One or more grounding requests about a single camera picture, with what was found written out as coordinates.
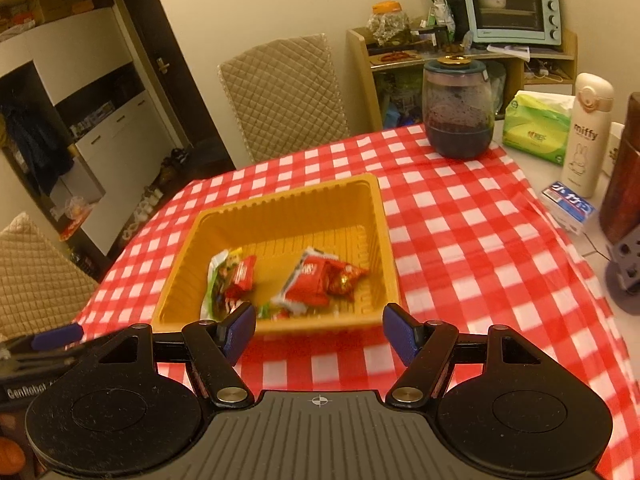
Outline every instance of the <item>orange lid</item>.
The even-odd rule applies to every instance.
[[[15,475],[25,462],[22,448],[13,440],[0,436],[0,475]]]
[[[393,0],[387,0],[386,2],[380,2],[371,7],[374,14],[384,14],[385,12],[396,12],[402,10],[402,6],[399,2]]]

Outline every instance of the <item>white countertop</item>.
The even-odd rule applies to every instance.
[[[494,140],[500,145],[502,145],[503,124],[504,121],[497,121],[494,131]],[[560,179],[561,166],[529,155],[529,153],[520,152],[514,148],[508,148],[507,146],[503,146],[503,148],[524,172],[536,194],[539,195],[549,184]],[[602,205],[608,186],[609,177],[603,173],[600,176],[595,195],[588,199],[597,209],[600,209]],[[638,310],[638,316],[632,316],[620,309],[609,296],[609,291],[604,283],[604,271],[609,263],[607,247],[610,244],[600,229],[598,219],[592,218],[581,236],[568,235],[577,251],[590,264],[591,269],[600,280],[604,295],[613,311],[618,330],[622,334],[629,350],[634,376],[636,379],[640,378],[640,309]]]

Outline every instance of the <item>bowl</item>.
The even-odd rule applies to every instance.
[[[480,0],[483,9],[505,9],[507,0]]]

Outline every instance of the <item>orange plastic basket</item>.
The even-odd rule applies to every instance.
[[[282,288],[309,246],[369,269],[355,301],[332,298],[326,314],[259,320],[257,333],[379,324],[383,307],[399,301],[378,180],[363,174],[202,212],[164,284],[154,332],[179,332],[198,320],[209,261],[220,251],[242,247],[244,255],[256,255],[254,290],[247,300],[260,306]]]

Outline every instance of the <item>glass jar with lid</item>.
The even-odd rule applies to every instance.
[[[367,28],[380,46],[399,46],[411,43],[409,17],[400,3],[386,1],[375,4]]]
[[[486,66],[464,56],[425,63],[424,127],[433,148],[447,158],[482,155],[494,135],[495,110]]]

